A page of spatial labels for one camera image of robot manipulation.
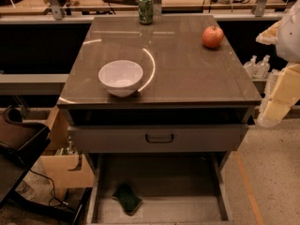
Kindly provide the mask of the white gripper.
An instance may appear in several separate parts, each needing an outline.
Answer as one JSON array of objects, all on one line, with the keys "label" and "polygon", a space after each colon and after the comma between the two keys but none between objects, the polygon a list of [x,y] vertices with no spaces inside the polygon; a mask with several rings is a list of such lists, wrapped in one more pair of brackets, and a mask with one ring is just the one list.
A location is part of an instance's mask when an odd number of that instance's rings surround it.
[{"label": "white gripper", "polygon": [[261,32],[256,41],[276,45],[278,57],[294,62],[281,71],[273,69],[268,76],[257,121],[260,126],[270,128],[279,124],[300,100],[300,64],[295,64],[300,62],[300,0],[281,21]]}]

